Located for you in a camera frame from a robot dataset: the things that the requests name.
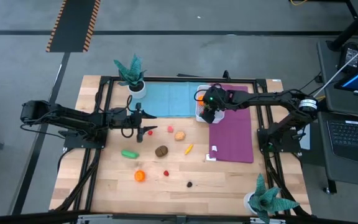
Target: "orange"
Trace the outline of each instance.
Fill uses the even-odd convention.
[[[135,180],[136,181],[142,182],[142,181],[144,181],[145,178],[146,178],[146,174],[144,171],[138,170],[135,172]]]
[[[197,100],[203,100],[203,97],[204,97],[204,95],[201,95],[201,96],[199,96],[199,97],[197,98]],[[200,106],[204,106],[204,102],[202,102],[202,101],[199,101],[198,104],[199,104]]]

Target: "white pot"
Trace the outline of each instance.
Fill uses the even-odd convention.
[[[248,194],[246,194],[246,196],[244,197],[244,207],[248,208],[253,214],[258,215],[258,213],[255,212],[254,209],[251,208],[251,206],[249,205],[249,200],[251,199],[251,196],[253,196],[255,192],[249,192]]]
[[[146,93],[147,93],[147,91],[146,91],[146,83],[144,81],[142,81],[142,83],[143,83],[143,89],[141,89],[140,91],[132,91],[128,86],[128,90],[131,93],[133,98],[141,99],[146,95]]]

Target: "purple cloth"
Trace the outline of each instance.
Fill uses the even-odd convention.
[[[246,86],[222,85],[222,88],[248,91]],[[219,161],[254,162],[249,108],[226,110],[221,122],[209,125],[209,156]]]

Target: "wooden tabletop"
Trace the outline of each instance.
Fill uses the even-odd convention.
[[[83,77],[76,110],[92,112],[94,95],[98,91],[100,76]],[[252,85],[245,85],[252,92]],[[268,91],[282,91],[280,80],[267,80]],[[129,91],[126,86],[113,86],[110,107],[125,106]],[[264,124],[267,125],[265,108]],[[280,121],[288,111],[279,106],[272,107],[274,121]],[[259,173],[265,176],[262,154],[259,152],[256,129],[258,120],[256,107],[250,107],[252,125],[252,145],[254,163],[206,161],[209,146],[208,124],[199,123],[195,118],[157,118],[144,119],[143,126],[157,125],[153,135],[144,135],[142,143],[136,143],[135,135],[126,139],[120,130],[110,130],[106,147],[101,153],[96,185],[94,189],[92,212],[106,213],[144,213],[144,214],[187,214],[187,215],[251,215],[244,208],[243,198],[256,187]],[[186,132],[183,141],[175,141],[173,134],[167,132],[168,126],[175,131]],[[192,151],[184,151],[194,144]],[[158,158],[154,150],[165,145],[168,154]],[[138,152],[133,160],[121,156],[121,150]],[[63,159],[53,191],[50,208],[58,207],[75,187],[80,176],[84,149],[74,149]],[[300,163],[291,154],[281,153],[285,183],[302,208],[310,213]],[[136,182],[137,170],[146,173],[145,182]],[[163,172],[169,171],[169,177]],[[80,208],[85,207],[88,186],[83,191]]]

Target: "gray floor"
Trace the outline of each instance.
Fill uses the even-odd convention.
[[[358,10],[358,1],[353,2]],[[51,29],[61,1],[0,0],[0,29]],[[287,0],[103,0],[96,30],[343,30],[352,17],[345,4]],[[48,36],[0,36],[0,215],[9,213],[34,134],[19,129],[21,104],[47,100],[63,54],[46,53]],[[89,52],[71,54],[57,103],[74,107],[83,75],[115,75],[114,59],[144,59],[146,75],[187,73],[279,78],[300,88],[319,71],[315,37],[94,36]],[[314,90],[312,83],[305,91]],[[49,127],[48,131],[57,132]],[[63,141],[47,136],[24,213],[48,209]],[[358,221],[358,186],[338,184],[326,195],[322,167],[305,166],[311,208],[323,218]]]

